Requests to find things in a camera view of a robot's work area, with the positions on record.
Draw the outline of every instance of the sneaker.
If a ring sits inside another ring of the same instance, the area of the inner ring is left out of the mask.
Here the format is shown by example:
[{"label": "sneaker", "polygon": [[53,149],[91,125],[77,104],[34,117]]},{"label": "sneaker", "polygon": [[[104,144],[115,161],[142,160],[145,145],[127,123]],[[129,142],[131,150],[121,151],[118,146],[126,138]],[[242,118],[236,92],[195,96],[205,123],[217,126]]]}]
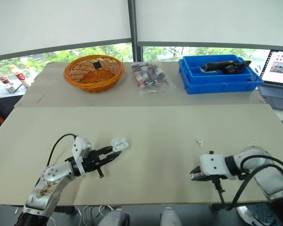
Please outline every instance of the sneaker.
[{"label": "sneaker", "polygon": [[252,226],[270,226],[270,224],[266,224],[261,222],[253,213],[250,211],[246,206],[237,207],[237,212],[241,219],[247,223],[248,225]]}]

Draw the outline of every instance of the laptop keyboard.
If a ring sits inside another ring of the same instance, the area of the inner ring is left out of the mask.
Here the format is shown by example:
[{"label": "laptop keyboard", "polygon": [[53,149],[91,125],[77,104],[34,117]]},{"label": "laptop keyboard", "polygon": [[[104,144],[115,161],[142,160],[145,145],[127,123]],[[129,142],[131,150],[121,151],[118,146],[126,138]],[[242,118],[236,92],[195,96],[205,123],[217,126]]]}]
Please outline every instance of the laptop keyboard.
[{"label": "laptop keyboard", "polygon": [[283,98],[283,89],[281,88],[260,86],[260,91],[263,96]]}]

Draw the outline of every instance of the laptop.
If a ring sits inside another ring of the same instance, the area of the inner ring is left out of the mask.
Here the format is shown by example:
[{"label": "laptop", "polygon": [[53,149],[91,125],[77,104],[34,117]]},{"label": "laptop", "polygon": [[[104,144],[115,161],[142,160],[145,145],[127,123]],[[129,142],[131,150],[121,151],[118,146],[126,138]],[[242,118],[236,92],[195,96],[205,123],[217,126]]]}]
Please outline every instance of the laptop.
[{"label": "laptop", "polygon": [[269,52],[260,77],[264,80],[258,88],[261,96],[272,108],[283,110],[283,51]]}]

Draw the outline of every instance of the table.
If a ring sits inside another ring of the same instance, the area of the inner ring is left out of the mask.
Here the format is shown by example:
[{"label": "table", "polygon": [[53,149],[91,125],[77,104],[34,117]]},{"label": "table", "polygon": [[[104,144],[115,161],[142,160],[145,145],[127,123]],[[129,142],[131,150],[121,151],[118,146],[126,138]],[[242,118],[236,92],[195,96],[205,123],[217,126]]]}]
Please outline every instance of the table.
[{"label": "table", "polygon": [[[231,155],[258,145],[283,160],[283,125],[265,104],[18,107],[0,128],[0,204],[24,204],[52,145],[68,132],[87,137],[97,149],[120,136],[130,146],[103,167],[104,178],[92,172],[69,184],[59,205],[219,202],[211,182],[189,179],[200,155]],[[69,157],[72,145],[73,139],[63,139],[52,160]],[[231,201],[241,182],[222,184]],[[255,182],[240,198],[263,200]]]},{"label": "table", "polygon": [[110,90],[90,94],[72,87],[63,78],[68,63],[49,63],[15,107],[72,106],[174,106],[211,104],[264,104],[256,90],[253,92],[211,93],[187,95],[178,72],[177,62],[162,62],[162,67],[176,89],[140,96],[131,63],[124,63],[125,73]]}]

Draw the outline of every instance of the laptop screen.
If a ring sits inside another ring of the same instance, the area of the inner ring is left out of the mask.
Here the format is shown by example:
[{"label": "laptop screen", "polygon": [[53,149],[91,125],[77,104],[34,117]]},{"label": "laptop screen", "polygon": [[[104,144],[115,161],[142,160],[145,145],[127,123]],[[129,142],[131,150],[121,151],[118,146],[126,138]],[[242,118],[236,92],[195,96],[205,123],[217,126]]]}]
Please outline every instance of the laptop screen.
[{"label": "laptop screen", "polygon": [[261,78],[267,83],[283,85],[283,51],[270,51]]}]

